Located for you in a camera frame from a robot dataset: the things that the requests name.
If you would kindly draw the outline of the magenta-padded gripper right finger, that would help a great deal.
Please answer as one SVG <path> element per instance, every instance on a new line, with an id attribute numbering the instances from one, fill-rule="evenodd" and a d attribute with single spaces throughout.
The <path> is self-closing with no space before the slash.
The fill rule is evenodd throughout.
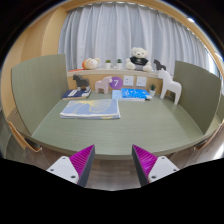
<path id="1" fill-rule="evenodd" d="M 132 145 L 132 157 L 141 186 L 157 181 L 179 170 L 166 156 L 155 156 Z"/>

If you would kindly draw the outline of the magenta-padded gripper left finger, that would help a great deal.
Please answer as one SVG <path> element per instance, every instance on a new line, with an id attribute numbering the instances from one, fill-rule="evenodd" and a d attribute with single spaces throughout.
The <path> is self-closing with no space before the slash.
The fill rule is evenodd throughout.
<path id="1" fill-rule="evenodd" d="M 94 156 L 95 146 L 91 145 L 70 157 L 61 156 L 47 171 L 81 187 L 85 187 Z"/>

